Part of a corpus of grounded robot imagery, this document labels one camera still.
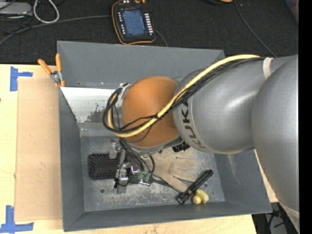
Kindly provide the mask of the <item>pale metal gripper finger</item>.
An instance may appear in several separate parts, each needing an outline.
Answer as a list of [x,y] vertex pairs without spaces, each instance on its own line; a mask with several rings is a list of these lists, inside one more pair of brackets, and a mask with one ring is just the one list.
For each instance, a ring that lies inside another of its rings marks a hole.
[[117,194],[126,193],[128,181],[129,181],[128,176],[121,176],[117,179]]
[[117,155],[122,151],[122,147],[119,139],[112,138],[111,139],[111,148],[109,150],[109,158],[115,159]]

